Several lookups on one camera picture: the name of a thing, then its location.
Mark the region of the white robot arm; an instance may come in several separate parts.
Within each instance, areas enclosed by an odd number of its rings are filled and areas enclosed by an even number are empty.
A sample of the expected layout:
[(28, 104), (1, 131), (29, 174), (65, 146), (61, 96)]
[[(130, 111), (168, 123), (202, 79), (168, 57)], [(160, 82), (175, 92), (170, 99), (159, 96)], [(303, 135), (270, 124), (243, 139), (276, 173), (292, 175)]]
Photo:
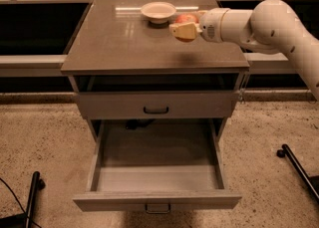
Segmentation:
[(172, 23), (180, 41), (234, 43), (262, 54), (283, 54), (315, 99), (319, 100), (319, 40), (281, 0), (264, 0), (252, 10), (214, 8), (195, 14), (194, 22)]

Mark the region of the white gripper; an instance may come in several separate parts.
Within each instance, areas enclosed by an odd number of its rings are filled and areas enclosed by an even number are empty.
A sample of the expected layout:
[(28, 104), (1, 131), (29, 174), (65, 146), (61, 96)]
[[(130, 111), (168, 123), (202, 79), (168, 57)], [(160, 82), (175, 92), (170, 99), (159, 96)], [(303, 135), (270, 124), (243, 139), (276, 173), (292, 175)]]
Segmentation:
[(214, 8), (209, 11), (199, 10), (193, 12), (199, 19), (199, 25), (194, 22), (173, 23), (169, 25), (172, 35), (182, 40), (194, 40), (201, 33), (207, 42), (221, 43), (221, 25), (228, 8)]

